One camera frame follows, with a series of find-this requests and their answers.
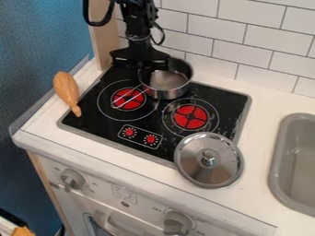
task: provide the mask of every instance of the countertop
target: countertop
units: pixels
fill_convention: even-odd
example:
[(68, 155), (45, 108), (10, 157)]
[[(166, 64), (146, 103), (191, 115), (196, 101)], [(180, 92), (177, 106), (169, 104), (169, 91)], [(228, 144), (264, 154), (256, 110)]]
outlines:
[[(94, 61), (85, 65), (75, 75), (81, 93), (101, 74)], [(139, 188), (160, 196), (165, 195), (169, 200), (178, 200), (181, 195), (184, 205), (185, 201), (198, 197), (200, 203), (195, 203), (194, 207), (200, 207), (205, 214), (208, 213), (202, 202), (207, 201), (276, 226), (275, 236), (314, 236), (315, 218), (279, 203), (268, 188), (267, 175), (281, 120), (295, 112), (315, 114), (315, 100), (234, 79), (213, 77), (202, 71), (196, 72), (194, 81), (245, 93), (252, 98), (239, 140), (239, 149), (245, 159), (245, 171), (237, 183), (222, 190), (198, 188), (187, 183), (172, 168), (59, 129), (56, 122), (68, 108), (55, 95), (15, 133), (13, 139), (22, 148), (42, 155), (59, 156), (59, 161), (67, 159), (99, 172), (106, 171), (108, 165), (111, 165), (112, 178), (130, 184), (137, 181)], [(44, 145), (41, 145), (42, 140), (46, 140)], [(70, 155), (70, 150), (77, 155)]]

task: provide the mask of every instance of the stovetop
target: stovetop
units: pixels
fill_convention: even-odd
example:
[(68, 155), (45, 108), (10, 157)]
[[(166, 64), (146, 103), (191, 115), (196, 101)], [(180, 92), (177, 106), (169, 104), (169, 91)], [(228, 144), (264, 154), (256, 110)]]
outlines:
[(143, 158), (173, 161), (178, 143), (196, 132), (237, 142), (250, 103), (246, 95), (195, 82), (179, 99), (154, 100), (136, 69), (113, 65), (78, 103), (82, 116), (68, 112), (58, 125)]

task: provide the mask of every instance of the pot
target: pot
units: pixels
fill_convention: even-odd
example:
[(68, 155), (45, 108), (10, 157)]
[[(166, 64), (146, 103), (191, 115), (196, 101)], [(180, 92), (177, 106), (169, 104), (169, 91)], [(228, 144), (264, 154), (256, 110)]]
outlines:
[(170, 58), (169, 70), (148, 66), (139, 69), (138, 76), (147, 95), (157, 100), (175, 100), (187, 92), (193, 68), (181, 59)]

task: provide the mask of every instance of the metal lid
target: metal lid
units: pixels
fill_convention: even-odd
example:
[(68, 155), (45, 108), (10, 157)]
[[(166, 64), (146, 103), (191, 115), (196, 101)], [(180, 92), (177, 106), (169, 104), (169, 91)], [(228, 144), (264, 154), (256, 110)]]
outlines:
[(207, 132), (183, 138), (175, 149), (174, 161), (186, 180), (208, 189), (233, 184), (244, 169), (236, 145), (224, 136)]

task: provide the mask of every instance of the sink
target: sink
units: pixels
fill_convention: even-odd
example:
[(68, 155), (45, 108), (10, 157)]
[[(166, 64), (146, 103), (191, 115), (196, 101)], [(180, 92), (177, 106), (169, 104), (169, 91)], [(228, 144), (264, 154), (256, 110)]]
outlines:
[(315, 115), (294, 113), (282, 121), (268, 183), (283, 205), (315, 217)]

